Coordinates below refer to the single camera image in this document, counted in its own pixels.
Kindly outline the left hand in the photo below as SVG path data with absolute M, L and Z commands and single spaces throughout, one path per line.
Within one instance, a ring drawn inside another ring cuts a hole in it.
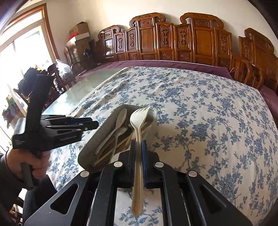
M 29 150 L 26 149 L 11 149 L 6 154 L 7 167 L 18 179 L 23 179 L 24 176 L 22 170 L 23 163 L 27 163 L 32 166 L 32 175 L 34 178 L 44 178 L 48 168 L 49 158 L 50 151 L 43 152 L 40 159 L 35 157 Z

